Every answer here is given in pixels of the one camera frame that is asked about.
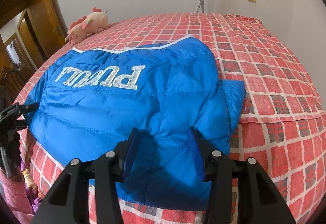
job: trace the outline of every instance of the blue jacket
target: blue jacket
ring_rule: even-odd
[[[59,58],[25,104],[39,143],[61,164],[97,159],[142,131],[130,176],[117,184],[121,199],[180,210],[203,210],[210,183],[196,175],[187,132],[197,128],[229,154],[240,116],[242,81],[219,80],[209,48],[187,36],[167,45],[125,51],[73,49]]]

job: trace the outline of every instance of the red checkered bedsheet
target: red checkered bedsheet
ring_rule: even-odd
[[[326,118],[316,88],[295,55],[256,19],[219,14],[167,14],[139,17],[74,45],[123,49],[167,43],[192,34],[216,58],[220,78],[244,80],[246,100],[232,136],[231,157],[256,157],[273,179],[298,223],[305,223],[326,192]],[[44,71],[72,48],[65,45],[33,75],[19,94],[23,103]],[[27,131],[22,157],[43,193],[63,166]],[[231,223],[238,194],[233,188]],[[89,189],[91,223],[96,223],[94,187]],[[200,223],[203,212],[163,210],[120,201],[123,219],[132,223]]]

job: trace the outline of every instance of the doorway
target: doorway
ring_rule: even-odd
[[[14,68],[16,68],[24,80],[27,82],[35,72],[30,60],[28,59],[19,39],[17,33],[14,33],[5,43],[6,51],[12,61]]]
[[[17,30],[32,61],[37,68],[41,67],[48,57],[45,55],[44,50],[42,49],[41,44],[34,32],[27,10],[24,10],[21,14],[17,25]]]

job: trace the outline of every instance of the pink plush unicorn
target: pink plush unicorn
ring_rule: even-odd
[[[92,13],[70,24],[66,41],[69,40],[69,44],[72,40],[79,43],[86,39],[88,34],[99,33],[110,27],[108,20],[107,15],[102,13],[101,9],[94,7]]]

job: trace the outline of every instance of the jacket sleeve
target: jacket sleeve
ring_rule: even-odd
[[[46,79],[48,76],[48,71],[46,71],[43,76],[39,79],[39,81],[37,82],[37,84],[34,86],[34,88],[30,91],[30,93],[28,94],[24,105],[29,105],[29,104],[33,104],[33,103],[40,103],[41,102],[41,98],[42,98],[42,94],[43,91],[45,89],[45,85],[46,85]],[[27,121],[27,124],[29,125],[33,119],[33,116],[35,112],[30,112],[24,115],[25,120]]]
[[[230,133],[233,134],[237,127],[243,102],[246,96],[245,84],[243,81],[220,80],[229,111]]]

